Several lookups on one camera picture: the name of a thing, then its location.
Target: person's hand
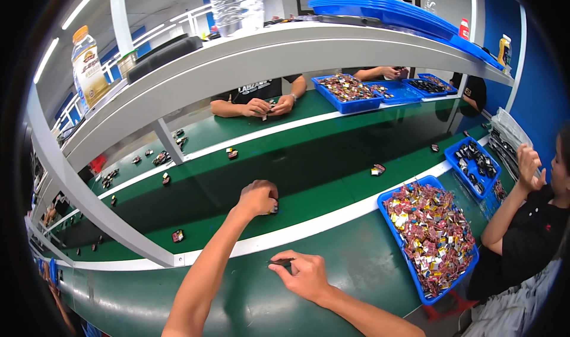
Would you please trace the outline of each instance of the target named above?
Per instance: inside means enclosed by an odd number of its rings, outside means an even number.
[[[408,74],[409,74],[408,68],[407,68],[407,67],[403,67],[403,68],[400,70],[400,76],[398,76],[398,78],[399,78],[399,79],[408,78]]]
[[[292,274],[281,265],[269,264],[268,268],[277,273],[286,288],[320,305],[333,291],[333,287],[327,281],[323,257],[287,250],[277,253],[271,260],[288,258],[295,258],[291,261]]]
[[[538,153],[523,143],[517,149],[517,159],[520,172],[519,183],[529,192],[540,190],[546,184],[546,169],[542,169],[540,178],[534,175],[538,167],[542,166]]]
[[[384,66],[384,68],[382,69],[382,75],[390,80],[395,80],[398,77],[400,77],[400,72],[401,70],[394,70],[393,67],[390,66]]]
[[[259,98],[252,98],[246,105],[242,105],[241,114],[246,117],[263,117],[269,112],[269,103]]]
[[[270,116],[280,116],[285,113],[291,112],[293,105],[295,104],[295,98],[291,95],[281,96],[277,101],[277,105],[273,107],[268,115]]]
[[[277,186],[267,180],[255,180],[243,188],[235,210],[252,219],[263,213],[271,211],[277,203],[279,194]]]

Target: worker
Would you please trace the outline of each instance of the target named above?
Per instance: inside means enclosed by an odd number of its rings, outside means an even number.
[[[220,117],[264,117],[280,116],[291,112],[293,105],[307,90],[303,75],[283,77],[291,84],[291,93],[282,95],[281,78],[255,82],[235,90],[213,96],[210,107],[213,114]],[[278,97],[277,104],[271,108],[265,100]]]
[[[278,198],[277,187],[266,180],[246,186],[222,226],[204,247],[176,293],[162,337],[200,336],[210,305],[222,282],[227,260],[247,224],[269,212]],[[424,336],[413,324],[377,307],[350,297],[327,282],[324,260],[317,255],[281,252],[272,259],[295,258],[293,274],[282,266],[269,265],[285,286],[297,295],[334,311],[366,336]]]
[[[490,55],[487,48],[482,49]],[[463,74],[454,72],[453,78],[449,80],[449,84],[458,88],[461,83],[462,76]],[[467,84],[465,85],[465,91],[461,98],[471,105],[471,107],[461,106],[461,114],[468,118],[473,118],[479,115],[487,104],[487,85],[485,84],[485,80],[477,76],[467,77]]]
[[[570,225],[570,123],[556,139],[550,184],[538,153],[517,150],[520,176],[481,235],[483,248],[467,288],[470,300],[486,300],[538,274],[566,241]]]
[[[377,67],[349,67],[342,69],[343,74],[352,75],[362,82],[401,80],[408,78],[408,69],[401,66],[377,66]]]

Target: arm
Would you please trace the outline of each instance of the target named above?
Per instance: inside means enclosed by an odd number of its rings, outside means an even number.
[[[509,224],[511,224],[512,218],[515,217],[515,213],[527,198],[528,194],[532,191],[540,190],[546,183],[546,169],[542,169],[540,178],[534,176],[536,169],[542,165],[536,151],[532,148],[528,148],[526,144],[521,144],[517,149],[517,158],[520,170],[519,181],[517,181],[512,191],[497,212],[495,212],[481,234],[481,243],[485,247],[491,248],[493,244],[503,238],[509,228]]]
[[[268,267],[277,273],[286,288],[338,314],[365,336],[424,336],[421,329],[406,320],[361,302],[329,285],[323,257],[288,250],[276,254],[271,260],[286,258],[295,258],[291,261],[292,274],[281,265],[270,264]]]
[[[354,77],[358,78],[360,81],[369,81],[374,79],[378,76],[384,76],[391,80],[395,80],[400,78],[405,72],[405,75],[408,75],[407,69],[406,71],[401,70],[394,70],[391,66],[378,66],[370,70],[358,70],[353,75]]]
[[[291,82],[291,93],[300,98],[307,91],[307,83],[305,82],[305,77],[299,75],[293,82]],[[285,113],[291,112],[293,105],[295,104],[295,98],[291,95],[281,96],[277,101],[277,104],[273,107],[270,116],[280,116]]]
[[[278,198],[275,185],[255,180],[242,190],[238,204],[202,250],[175,296],[162,337],[200,336],[227,260],[253,217],[268,212]]]
[[[262,117],[263,113],[269,111],[267,102],[259,98],[251,99],[246,105],[235,105],[227,100],[213,100],[210,102],[211,112],[219,117]]]

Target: pile of batteries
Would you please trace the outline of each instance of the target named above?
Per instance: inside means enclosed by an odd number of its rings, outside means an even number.
[[[445,87],[438,86],[427,80],[412,80],[408,84],[428,93],[443,93],[446,91]]]
[[[350,75],[336,74],[319,80],[340,102],[378,97],[370,87]]]
[[[471,184],[473,184],[475,190],[477,190],[479,194],[482,194],[483,191],[485,191],[485,187],[479,182],[479,180],[477,180],[477,177],[473,172],[469,172],[467,161],[475,161],[477,164],[477,172],[482,177],[486,176],[488,178],[494,178],[497,175],[497,170],[495,169],[495,166],[493,166],[491,158],[481,153],[474,141],[470,141],[469,145],[462,144],[460,149],[455,152],[454,156],[459,160],[458,165],[460,166],[461,172],[465,174]]]
[[[383,202],[426,298],[451,288],[473,259],[475,239],[453,193],[411,183]]]

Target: black t-shirt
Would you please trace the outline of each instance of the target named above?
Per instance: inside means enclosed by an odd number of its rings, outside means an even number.
[[[289,83],[295,81],[300,74],[284,76],[283,78]],[[281,77],[274,78],[270,80],[255,82],[251,84],[246,84],[236,88],[235,90],[221,93],[216,96],[212,96],[210,102],[215,100],[229,100],[230,94],[232,95],[232,103],[234,105],[246,105],[253,98],[269,99],[274,97],[279,97],[283,95],[281,89]]]
[[[463,74],[457,72],[453,73],[453,87],[459,87],[461,76],[463,76]],[[467,77],[467,84],[463,94],[475,101],[478,110],[474,109],[471,105],[462,105],[460,109],[461,113],[468,118],[473,118],[479,115],[487,104],[487,85],[485,84],[485,81],[481,77],[477,76]]]
[[[341,69],[340,71],[343,74],[347,74],[347,75],[352,75],[354,76],[355,73],[357,73],[360,70],[370,70],[370,69],[375,69],[377,66],[370,66],[370,67],[347,67],[346,69]],[[380,75],[378,77],[375,77],[373,79],[369,79],[367,81],[386,81],[386,78],[383,75]]]
[[[484,300],[538,274],[558,251],[570,209],[549,205],[550,184],[531,192],[503,236],[503,255],[479,250],[467,289],[470,300]]]

